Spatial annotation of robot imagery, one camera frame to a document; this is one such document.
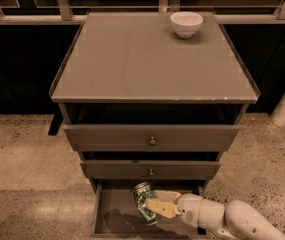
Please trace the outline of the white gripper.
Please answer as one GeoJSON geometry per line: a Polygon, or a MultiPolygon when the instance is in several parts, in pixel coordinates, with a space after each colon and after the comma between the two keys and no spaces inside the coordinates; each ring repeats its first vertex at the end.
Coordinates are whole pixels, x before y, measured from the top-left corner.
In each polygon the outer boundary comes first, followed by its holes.
{"type": "Polygon", "coordinates": [[[183,223],[194,228],[203,228],[209,231],[222,229],[225,213],[223,204],[194,194],[181,196],[179,192],[175,191],[154,190],[153,193],[156,199],[148,198],[145,201],[147,209],[169,219],[180,215],[180,220],[183,223]]]}

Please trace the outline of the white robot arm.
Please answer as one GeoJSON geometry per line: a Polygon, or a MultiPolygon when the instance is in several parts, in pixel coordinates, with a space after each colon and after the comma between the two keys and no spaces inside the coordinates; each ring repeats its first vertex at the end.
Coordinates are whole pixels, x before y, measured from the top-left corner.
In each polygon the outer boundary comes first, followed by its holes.
{"type": "Polygon", "coordinates": [[[221,240],[285,240],[284,233],[240,200],[224,205],[195,194],[155,190],[144,203],[163,217],[178,217],[184,224],[205,229],[221,240]]]}

